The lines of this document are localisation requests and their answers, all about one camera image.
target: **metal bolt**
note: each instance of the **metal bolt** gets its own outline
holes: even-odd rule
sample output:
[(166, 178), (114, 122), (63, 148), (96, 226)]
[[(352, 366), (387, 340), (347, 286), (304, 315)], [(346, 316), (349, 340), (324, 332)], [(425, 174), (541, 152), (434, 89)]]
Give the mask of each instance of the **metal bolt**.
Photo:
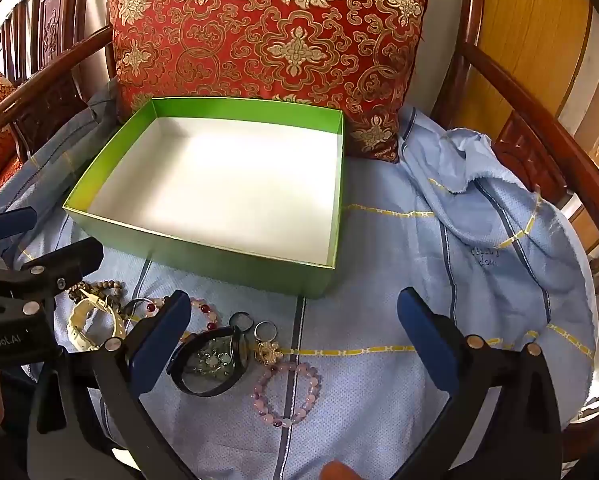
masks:
[(121, 348), (121, 339), (119, 339), (119, 337), (111, 337), (103, 344), (103, 347), (108, 350), (108, 352), (115, 352)]
[(39, 305), (39, 303), (37, 303), (37, 301), (29, 301), (23, 306), (22, 310), (26, 316), (34, 316), (36, 313), (39, 312), (40, 308), (41, 306)]
[(541, 346), (539, 346), (537, 343), (529, 343), (529, 345), (526, 346), (526, 350), (528, 350), (529, 354), (531, 355), (541, 355)]
[(484, 340), (480, 338), (478, 335), (470, 335), (466, 338), (466, 342), (470, 348), (474, 348), (475, 350), (480, 349), (484, 346)]

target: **yellow stripe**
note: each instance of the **yellow stripe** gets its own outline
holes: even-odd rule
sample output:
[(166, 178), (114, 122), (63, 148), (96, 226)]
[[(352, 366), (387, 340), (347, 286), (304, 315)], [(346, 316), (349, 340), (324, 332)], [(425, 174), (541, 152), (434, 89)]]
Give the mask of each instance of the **yellow stripe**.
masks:
[(389, 211), (387, 209), (378, 209), (376, 207), (367, 207), (365, 205), (359, 205), (359, 204), (348, 204), (347, 206), (344, 206), (344, 209), (345, 210), (361, 209), (362, 211), (369, 211), (371, 213), (379, 213), (381, 215), (397, 216), (399, 218), (435, 216), (435, 213), (433, 213), (433, 211), (410, 211), (408, 213), (398, 213), (397, 211)]
[(34, 260), (35, 258), (33, 258), (32, 256), (30, 256), (30, 253), (26, 250), (26, 249), (22, 249), (22, 247), (17, 246), (17, 248), (22, 252), (22, 254), (24, 256), (26, 256), (30, 261)]
[(451, 191), (449, 188), (447, 188), (443, 184), (440, 184), (439, 182), (437, 182), (434, 178), (430, 178), (429, 177), (428, 181), (431, 182), (431, 183), (433, 183), (433, 184), (435, 184), (435, 186), (437, 186), (437, 187), (441, 187), (441, 189), (443, 189), (444, 191), (448, 191), (451, 195), (456, 195), (457, 194), (454, 191)]
[[(548, 328), (555, 330), (558, 334), (564, 336), (572, 345), (576, 346), (577, 349), (585, 354), (586, 356), (593, 358), (593, 352), (583, 344), (581, 344), (577, 338), (570, 335), (564, 329), (549, 324)], [(534, 330), (529, 330), (525, 334), (526, 336), (537, 338), (538, 333)], [(502, 348), (506, 350), (513, 349), (515, 345), (513, 343), (504, 344), (501, 337), (487, 339), (486, 343), (489, 346), (496, 346), (502, 344)], [(390, 353), (390, 352), (414, 352), (415, 347), (412, 345), (390, 345), (390, 346), (371, 346), (367, 348), (356, 348), (350, 350), (298, 350), (293, 348), (280, 348), (279, 351), (284, 355), (304, 355), (304, 356), (319, 356), (319, 357), (352, 357), (365, 354), (376, 354), (376, 353)]]
[(539, 210), (539, 206), (541, 205), (542, 199), (539, 193), (537, 193), (537, 200), (535, 200), (535, 209), (529, 218), (529, 222), (526, 224), (526, 228), (519, 231), (517, 234), (514, 234), (510, 238), (504, 240), (501, 244), (495, 246), (495, 249), (503, 249), (512, 244), (515, 240), (519, 240), (521, 237), (528, 235), (535, 224), (535, 219), (537, 218), (537, 211)]
[(574, 345), (581, 353), (586, 355), (586, 357), (588, 357), (590, 359), (593, 359), (595, 357), (593, 355), (593, 351), (590, 348), (588, 348), (588, 346), (583, 345), (582, 342), (579, 341), (579, 339), (577, 339), (574, 335), (569, 334), (563, 328), (560, 328), (557, 325), (554, 325), (552, 323), (547, 324), (547, 327), (550, 328), (551, 330), (554, 330), (560, 336), (565, 338), (571, 345)]
[(74, 174), (74, 164), (73, 164), (73, 161), (70, 160), (70, 157), (68, 156), (68, 153), (67, 152), (63, 152), (62, 156), (66, 159), (66, 162), (68, 164), (68, 169), (70, 170), (71, 173)]

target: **carved wood panel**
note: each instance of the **carved wood panel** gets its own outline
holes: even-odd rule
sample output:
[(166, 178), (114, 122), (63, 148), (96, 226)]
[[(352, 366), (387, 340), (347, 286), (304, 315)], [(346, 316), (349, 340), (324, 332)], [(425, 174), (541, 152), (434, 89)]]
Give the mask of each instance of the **carved wood panel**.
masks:
[(71, 73), (58, 79), (14, 122), (23, 138), (23, 145), (18, 146), (20, 158), (26, 159), (35, 153), (65, 122), (84, 108), (86, 104), (79, 97)]
[(62, 0), (43, 0), (39, 21), (39, 67), (45, 67), (49, 61), (62, 51)]
[(511, 113), (502, 133), (493, 143), (493, 151), (528, 190), (533, 191), (535, 186), (539, 186), (542, 197), (553, 204), (565, 198), (566, 181), (557, 164), (516, 112)]

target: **silver ring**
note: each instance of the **silver ring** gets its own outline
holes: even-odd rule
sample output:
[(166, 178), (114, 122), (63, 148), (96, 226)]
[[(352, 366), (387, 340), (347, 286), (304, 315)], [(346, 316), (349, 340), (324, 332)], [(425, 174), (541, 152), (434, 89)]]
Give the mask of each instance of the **silver ring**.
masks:
[[(244, 319), (246, 323), (240, 324), (241, 319)], [(254, 321), (252, 320), (252, 317), (250, 317), (250, 314), (248, 314), (248, 312), (236, 312), (228, 320), (229, 326), (237, 327), (242, 332), (248, 332), (252, 328), (253, 324)]]
[[(259, 330), (259, 327), (262, 325), (270, 325), (271, 327), (273, 327), (273, 329), (275, 329), (275, 332), (271, 338), (262, 339), (257, 335), (257, 331)], [(255, 330), (252, 334), (255, 336), (255, 339), (257, 339), (257, 341), (259, 341), (260, 343), (269, 343), (270, 341), (272, 341), (273, 339), (275, 339), (277, 337), (277, 327), (275, 326), (275, 323), (273, 323), (272, 321), (262, 321), (260, 323), (257, 323), (257, 326), (255, 327)]]

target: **open cardboard box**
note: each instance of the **open cardboard box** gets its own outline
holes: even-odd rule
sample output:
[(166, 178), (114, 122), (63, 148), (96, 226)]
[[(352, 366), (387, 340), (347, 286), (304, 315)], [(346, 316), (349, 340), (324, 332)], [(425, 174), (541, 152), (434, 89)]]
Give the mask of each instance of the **open cardboard box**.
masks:
[(342, 156), (339, 110), (156, 98), (120, 128), (64, 208), (106, 246), (316, 298), (335, 270)]

